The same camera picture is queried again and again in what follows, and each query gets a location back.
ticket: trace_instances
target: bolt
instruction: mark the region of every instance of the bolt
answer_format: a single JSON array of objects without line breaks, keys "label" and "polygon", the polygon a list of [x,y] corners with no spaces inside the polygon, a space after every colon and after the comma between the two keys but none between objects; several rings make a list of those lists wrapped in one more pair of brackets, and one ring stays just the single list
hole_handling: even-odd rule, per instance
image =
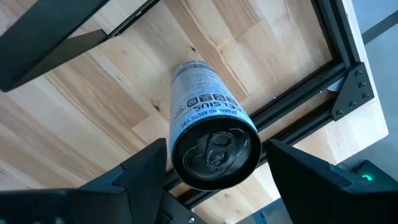
[{"label": "bolt", "polygon": [[362,99],[368,99],[369,97],[371,97],[371,95],[369,95],[369,93],[364,93],[362,95]]},{"label": "bolt", "polygon": [[351,103],[349,103],[349,107],[350,108],[356,107],[356,103],[352,101]]},{"label": "bolt", "polygon": [[356,77],[358,77],[358,76],[360,76],[362,74],[363,74],[363,72],[361,70],[358,70],[358,71],[355,72],[355,76]]},{"label": "bolt", "polygon": [[360,88],[366,87],[366,83],[365,83],[365,82],[361,82],[361,83],[359,84],[359,87],[360,87]]}]

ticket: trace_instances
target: plywood panel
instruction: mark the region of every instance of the plywood panel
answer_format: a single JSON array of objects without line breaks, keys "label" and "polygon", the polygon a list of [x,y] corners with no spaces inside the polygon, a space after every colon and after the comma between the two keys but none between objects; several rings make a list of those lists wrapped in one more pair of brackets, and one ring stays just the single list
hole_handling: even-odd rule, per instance
[{"label": "plywood panel", "polygon": [[[33,3],[1,0],[0,32]],[[74,35],[99,27],[109,32],[138,5],[111,0]],[[309,0],[161,1],[123,35],[0,94],[2,188],[78,187],[167,138],[170,79],[190,59],[212,65],[250,114],[331,55]],[[259,133],[261,139],[329,97],[324,92],[306,102]],[[376,97],[296,146],[337,163],[386,134]],[[173,194],[187,189],[182,184]],[[195,212],[208,223],[234,223],[278,197],[266,164]]]}]

